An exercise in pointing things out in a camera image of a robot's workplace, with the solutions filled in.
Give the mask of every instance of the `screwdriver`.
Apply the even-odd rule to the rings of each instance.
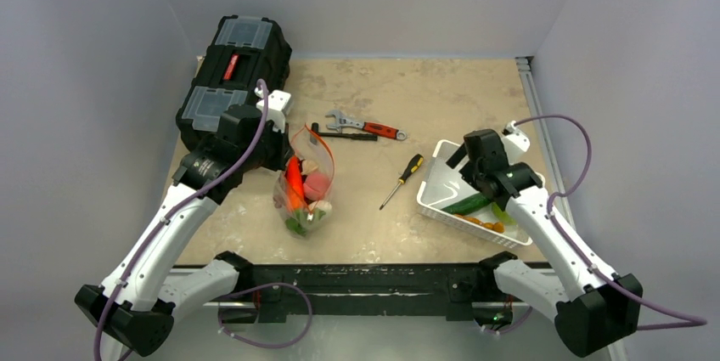
[[[390,192],[390,195],[385,198],[385,201],[383,201],[382,205],[380,206],[380,209],[382,210],[385,205],[387,204],[387,201],[392,198],[393,195],[397,192],[397,189],[400,188],[401,185],[405,184],[406,181],[408,181],[408,178],[414,173],[418,171],[418,168],[420,168],[420,165],[423,164],[423,156],[422,155],[415,155],[410,162],[408,163],[408,167],[405,168],[405,172],[400,176],[400,178],[397,180],[397,185],[394,189],[392,189],[392,192]]]

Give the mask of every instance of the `black toolbox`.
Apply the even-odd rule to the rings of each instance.
[[[258,17],[222,17],[205,59],[175,115],[188,150],[217,130],[220,115],[232,104],[255,104],[257,80],[282,89],[290,74],[292,48],[278,23]]]

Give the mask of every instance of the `beige tabletop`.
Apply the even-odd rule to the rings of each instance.
[[[334,210],[305,239],[292,236],[273,207],[279,173],[248,172],[178,263],[205,264],[222,251],[235,251],[253,263],[477,262],[505,250],[419,214],[415,198],[426,167],[383,211],[378,207],[416,153],[429,158],[440,139],[461,143],[468,132],[501,130],[508,121],[530,115],[512,59],[293,60],[284,90],[295,98],[288,118],[291,134],[314,121],[325,130],[331,120],[324,115],[339,109],[400,128],[408,139],[326,138],[336,164]],[[523,160],[547,177],[534,128],[523,130],[532,142]],[[178,140],[170,175],[187,153]],[[543,260],[535,245],[513,252],[526,261]]]

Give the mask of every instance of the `plastic bag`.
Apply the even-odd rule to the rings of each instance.
[[[285,227],[293,235],[307,236],[332,213],[335,159],[328,145],[307,126],[293,136],[290,147],[295,155],[275,183],[273,201]]]

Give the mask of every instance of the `toolbox lid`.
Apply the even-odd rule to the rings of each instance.
[[[195,130],[215,132],[220,124],[220,115],[232,104],[243,104],[245,98],[246,91],[195,87],[188,107],[183,112],[183,119],[192,119]]]
[[[263,49],[273,23],[263,21],[257,17],[238,17],[227,19],[217,34],[215,45],[233,45],[235,47],[250,47]]]

